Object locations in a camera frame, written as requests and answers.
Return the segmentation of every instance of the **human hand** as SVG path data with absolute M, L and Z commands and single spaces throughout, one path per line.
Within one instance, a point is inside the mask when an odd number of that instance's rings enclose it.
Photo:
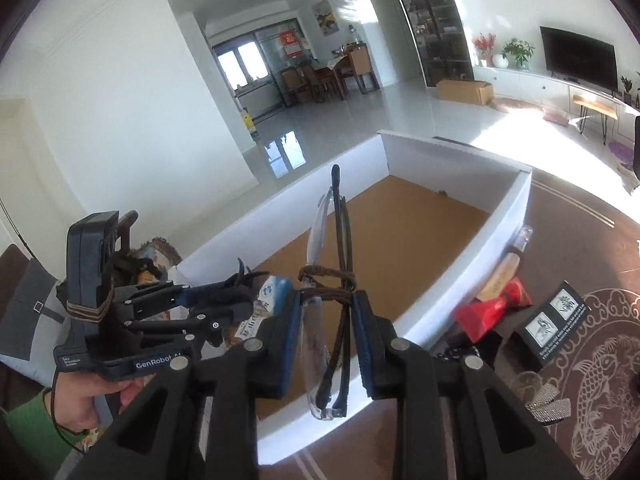
M 56 423 L 79 433 L 98 427 L 98 413 L 93 397 L 120 393 L 122 409 L 126 408 L 144 387 L 144 379 L 107 381 L 90 372 L 69 372 L 58 375 L 54 412 Z M 44 405 L 51 415 L 51 392 L 44 395 Z

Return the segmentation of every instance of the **television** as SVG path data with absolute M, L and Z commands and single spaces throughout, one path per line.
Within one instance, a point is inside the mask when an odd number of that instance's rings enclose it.
M 612 44 L 558 28 L 540 27 L 540 32 L 547 70 L 609 91 L 618 89 L 616 51 Z

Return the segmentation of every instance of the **green sleeve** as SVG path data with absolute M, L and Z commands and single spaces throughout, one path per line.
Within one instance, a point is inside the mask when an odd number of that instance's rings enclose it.
M 26 404 L 4 416 L 4 421 L 18 445 L 42 470 L 55 473 L 71 451 L 68 443 L 60 438 L 53 427 L 42 400 L 46 390 Z M 71 433 L 60 428 L 60 433 L 72 444 L 80 442 L 85 433 Z

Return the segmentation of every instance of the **gray cushion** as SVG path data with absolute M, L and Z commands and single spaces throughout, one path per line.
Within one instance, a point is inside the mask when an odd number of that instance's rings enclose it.
M 53 349 L 68 332 L 66 311 L 56 298 L 58 283 L 30 260 L 0 320 L 0 362 L 43 386 L 51 386 Z

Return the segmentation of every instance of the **purple mat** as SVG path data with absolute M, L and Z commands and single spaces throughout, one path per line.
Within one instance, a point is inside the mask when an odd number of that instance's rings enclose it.
M 630 147 L 614 140 L 613 142 L 609 143 L 609 150 L 616 156 L 616 158 L 620 162 L 624 162 L 625 164 L 628 164 L 630 166 L 633 165 L 634 150 L 632 150 Z

